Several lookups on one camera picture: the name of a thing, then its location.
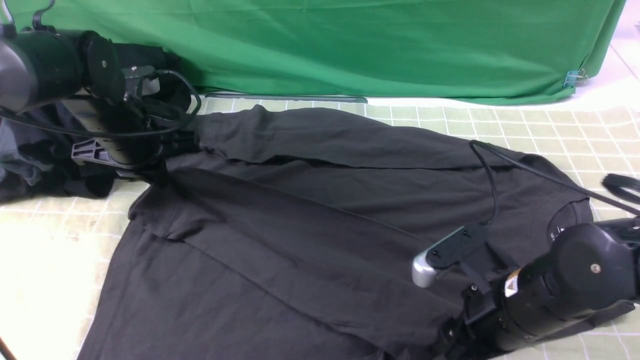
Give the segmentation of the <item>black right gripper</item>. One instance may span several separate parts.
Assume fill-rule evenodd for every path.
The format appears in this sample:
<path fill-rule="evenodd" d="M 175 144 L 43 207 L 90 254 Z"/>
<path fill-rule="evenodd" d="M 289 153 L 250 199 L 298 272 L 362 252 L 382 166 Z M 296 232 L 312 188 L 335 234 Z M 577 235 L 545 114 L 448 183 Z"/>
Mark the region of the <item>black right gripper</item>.
<path fill-rule="evenodd" d="M 508 268 L 493 280 L 462 265 L 471 284 L 462 311 L 440 328 L 437 360 L 488 360 L 512 353 L 570 326 L 570 279 L 556 265 Z"/>

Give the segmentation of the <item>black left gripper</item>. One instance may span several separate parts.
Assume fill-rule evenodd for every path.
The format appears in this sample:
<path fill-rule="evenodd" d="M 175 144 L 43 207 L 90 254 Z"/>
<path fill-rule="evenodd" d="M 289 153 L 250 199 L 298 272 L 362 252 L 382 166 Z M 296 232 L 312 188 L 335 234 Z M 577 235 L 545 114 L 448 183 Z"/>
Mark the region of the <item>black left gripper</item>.
<path fill-rule="evenodd" d="M 66 99 L 65 107 L 87 131 L 87 140 L 71 148 L 76 164 L 113 167 L 120 176 L 142 181 L 169 179 L 162 137 L 172 129 L 154 129 L 145 114 L 129 104 L 109 104 L 92 96 Z"/>

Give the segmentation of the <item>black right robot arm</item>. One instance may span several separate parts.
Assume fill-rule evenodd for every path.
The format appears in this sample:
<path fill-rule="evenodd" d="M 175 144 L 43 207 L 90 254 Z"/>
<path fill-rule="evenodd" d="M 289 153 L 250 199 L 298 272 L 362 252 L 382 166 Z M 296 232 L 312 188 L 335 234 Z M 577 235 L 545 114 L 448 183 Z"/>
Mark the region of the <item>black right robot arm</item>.
<path fill-rule="evenodd" d="M 639 302 L 639 219 L 569 227 L 550 249 L 518 265 L 489 241 L 486 225 L 455 230 L 413 260 L 426 289 L 459 268 L 470 280 L 462 310 L 429 347 L 436 360 L 489 360 L 554 340 L 622 303 Z"/>

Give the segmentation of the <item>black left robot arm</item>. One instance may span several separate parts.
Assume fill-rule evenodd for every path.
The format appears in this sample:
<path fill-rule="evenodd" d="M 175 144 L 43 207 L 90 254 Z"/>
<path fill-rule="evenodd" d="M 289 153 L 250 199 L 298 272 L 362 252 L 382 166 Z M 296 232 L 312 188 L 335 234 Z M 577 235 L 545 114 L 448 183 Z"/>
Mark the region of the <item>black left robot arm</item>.
<path fill-rule="evenodd" d="M 151 64 L 124 66 L 118 47 L 93 30 L 27 30 L 1 37 L 1 117 L 82 138 L 69 157 L 80 166 L 115 168 L 151 182 L 164 173 L 163 132 L 149 119 L 144 96 L 160 90 Z M 26 112 L 64 106 L 82 125 L 74 130 L 36 121 Z"/>

